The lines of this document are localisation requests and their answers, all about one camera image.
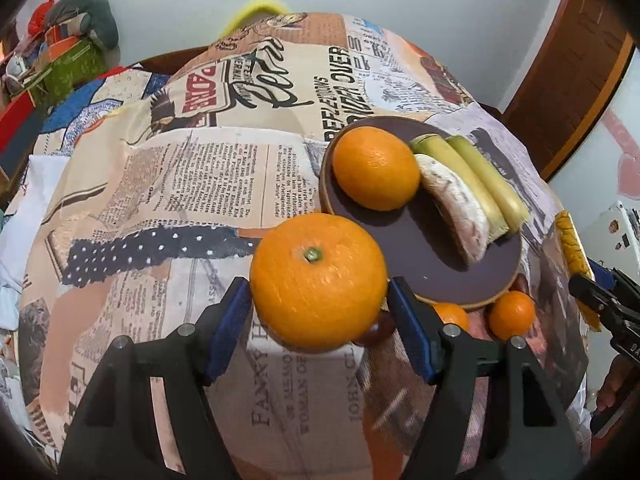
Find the brown wooden door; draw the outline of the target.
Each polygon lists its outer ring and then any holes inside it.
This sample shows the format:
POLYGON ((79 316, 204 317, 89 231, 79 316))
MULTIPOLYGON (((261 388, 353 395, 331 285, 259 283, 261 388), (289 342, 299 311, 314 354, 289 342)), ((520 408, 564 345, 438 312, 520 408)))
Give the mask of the brown wooden door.
POLYGON ((585 140, 622 80, 634 42, 605 0, 561 0, 503 123, 548 180, 585 140))

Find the sugarcane piece on plate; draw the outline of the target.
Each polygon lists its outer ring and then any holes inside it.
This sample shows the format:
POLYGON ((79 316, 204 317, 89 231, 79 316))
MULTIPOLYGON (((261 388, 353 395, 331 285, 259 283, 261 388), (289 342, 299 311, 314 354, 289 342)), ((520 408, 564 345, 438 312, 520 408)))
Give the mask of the sugarcane piece on plate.
POLYGON ((529 220, 529 211, 518 193, 500 174, 495 166, 463 136, 450 136, 448 144, 464 159, 475 172, 480 182, 500 209, 509 232, 515 234, 529 220))

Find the sugarcane piece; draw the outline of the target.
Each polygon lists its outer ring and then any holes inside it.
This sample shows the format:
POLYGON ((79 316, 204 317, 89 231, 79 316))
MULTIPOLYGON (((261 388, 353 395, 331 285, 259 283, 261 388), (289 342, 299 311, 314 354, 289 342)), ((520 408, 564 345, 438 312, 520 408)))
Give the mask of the sugarcane piece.
POLYGON ((442 136, 437 133, 425 133, 412 139, 409 143, 414 154, 431 156, 453 171, 471 190, 480 203, 488 220, 488 242, 494 242, 506 235, 509 227, 498 204, 490 195, 488 188, 482 183, 471 166, 459 155, 442 136))
POLYGON ((529 220, 529 211, 518 193, 500 174, 495 166, 463 136, 450 136, 448 144, 464 159, 475 172, 480 182, 500 209, 509 232, 515 234, 529 220))

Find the peeled pomelo segment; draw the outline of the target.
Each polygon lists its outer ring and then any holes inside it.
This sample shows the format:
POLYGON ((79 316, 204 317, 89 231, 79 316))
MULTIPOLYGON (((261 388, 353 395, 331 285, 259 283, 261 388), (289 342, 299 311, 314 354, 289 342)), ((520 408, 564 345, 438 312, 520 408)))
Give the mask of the peeled pomelo segment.
POLYGON ((459 252, 467 264, 484 258, 489 223, 480 202, 463 180, 447 166, 425 154, 415 154, 423 187, 447 219, 459 252))

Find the grey green plush toy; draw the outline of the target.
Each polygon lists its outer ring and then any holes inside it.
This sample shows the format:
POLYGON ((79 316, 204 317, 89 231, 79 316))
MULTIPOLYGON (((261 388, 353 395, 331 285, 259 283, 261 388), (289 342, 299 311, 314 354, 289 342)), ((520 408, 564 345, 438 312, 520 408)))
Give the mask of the grey green plush toy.
POLYGON ((61 27, 66 36, 87 37, 104 52, 119 42, 108 0, 58 0, 44 16, 43 27, 46 32, 61 27))

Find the red box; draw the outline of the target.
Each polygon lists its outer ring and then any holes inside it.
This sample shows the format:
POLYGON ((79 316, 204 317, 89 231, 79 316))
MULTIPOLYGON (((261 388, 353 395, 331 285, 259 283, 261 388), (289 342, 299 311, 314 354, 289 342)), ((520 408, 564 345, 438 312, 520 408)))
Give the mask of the red box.
POLYGON ((29 91, 22 92, 1 113, 1 151, 12 143, 32 140, 41 128, 40 109, 29 91))

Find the newspaper print bedspread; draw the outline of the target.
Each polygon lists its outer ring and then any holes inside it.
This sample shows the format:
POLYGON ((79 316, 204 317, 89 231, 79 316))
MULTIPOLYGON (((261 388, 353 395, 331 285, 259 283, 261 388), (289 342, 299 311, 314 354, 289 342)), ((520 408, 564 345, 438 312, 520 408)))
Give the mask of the newspaper print bedspread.
POLYGON ((574 434, 587 435, 586 326, 566 288, 561 207, 525 146, 408 40, 362 18, 294 13, 216 41, 152 96, 47 128, 44 146, 67 145, 70 161, 26 263, 17 357, 48 452, 62 450, 110 341, 194 321, 248 273, 264 234, 323 211, 326 148, 372 116, 463 136, 518 193, 529 220, 512 285, 527 285, 537 309, 526 338, 574 434))

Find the green gift box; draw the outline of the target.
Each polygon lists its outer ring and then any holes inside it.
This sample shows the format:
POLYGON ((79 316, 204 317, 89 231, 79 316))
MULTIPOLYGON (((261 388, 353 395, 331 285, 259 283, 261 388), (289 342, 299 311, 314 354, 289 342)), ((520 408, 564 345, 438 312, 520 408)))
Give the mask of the green gift box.
POLYGON ((90 40, 81 39, 50 58, 48 51, 35 62, 35 77, 26 91, 36 107, 48 107, 65 100, 76 89, 106 72, 102 51, 90 40))

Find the dark red chestnut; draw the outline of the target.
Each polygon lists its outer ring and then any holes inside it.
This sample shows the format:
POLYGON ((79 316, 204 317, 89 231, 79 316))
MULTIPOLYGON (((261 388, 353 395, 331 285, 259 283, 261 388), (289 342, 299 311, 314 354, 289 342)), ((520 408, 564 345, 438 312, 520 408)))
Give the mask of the dark red chestnut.
POLYGON ((386 310, 378 312, 378 316, 374 323, 358 338, 352 342, 359 347, 373 348, 390 339, 395 333, 396 323, 393 315, 386 310))

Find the small mandarin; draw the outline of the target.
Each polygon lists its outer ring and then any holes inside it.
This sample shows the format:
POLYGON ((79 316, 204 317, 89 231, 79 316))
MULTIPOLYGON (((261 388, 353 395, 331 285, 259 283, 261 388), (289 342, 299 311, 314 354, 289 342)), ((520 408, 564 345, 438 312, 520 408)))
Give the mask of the small mandarin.
POLYGON ((433 309, 444 324, 456 324, 466 332, 470 329, 470 320, 466 311, 457 304, 440 302, 434 304, 433 309))
POLYGON ((533 299, 524 292, 512 290, 502 295, 490 309, 488 324, 497 338, 508 340, 524 336, 534 324, 536 308, 533 299))

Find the orange on plate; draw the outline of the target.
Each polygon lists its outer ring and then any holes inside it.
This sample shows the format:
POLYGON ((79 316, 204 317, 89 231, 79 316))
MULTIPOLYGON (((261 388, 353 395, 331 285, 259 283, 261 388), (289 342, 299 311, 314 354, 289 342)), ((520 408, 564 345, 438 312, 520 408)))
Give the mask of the orange on plate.
POLYGON ((356 127, 344 133, 335 144, 331 164, 340 188, 371 210, 400 209, 420 186, 413 152, 380 128, 356 127))

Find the large orange with stem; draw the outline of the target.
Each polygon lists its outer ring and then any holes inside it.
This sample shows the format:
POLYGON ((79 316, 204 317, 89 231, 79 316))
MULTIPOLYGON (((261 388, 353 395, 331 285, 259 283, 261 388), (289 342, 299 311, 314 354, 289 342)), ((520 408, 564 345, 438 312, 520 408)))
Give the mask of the large orange with stem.
POLYGON ((380 246, 357 223, 302 214, 272 229, 250 264, 250 292, 260 320, 278 341, 322 353, 362 336, 376 321, 387 289, 380 246))

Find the dark round plate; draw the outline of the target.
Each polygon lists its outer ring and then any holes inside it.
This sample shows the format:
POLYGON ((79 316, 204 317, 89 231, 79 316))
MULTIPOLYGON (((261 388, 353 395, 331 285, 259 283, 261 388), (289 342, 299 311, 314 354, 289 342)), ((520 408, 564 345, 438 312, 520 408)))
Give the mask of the dark round plate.
POLYGON ((434 198, 420 188, 401 209, 375 211, 352 200, 335 180, 332 159, 341 137, 352 129, 383 129, 404 142, 424 133, 446 138, 448 133, 426 122, 399 116, 372 116, 353 122, 334 136, 326 148, 319 177, 321 208, 352 220, 378 243, 388 275, 401 276, 416 298, 427 304, 452 302, 475 310, 504 294, 518 274, 523 237, 503 235, 488 246, 479 263, 466 264, 434 198))

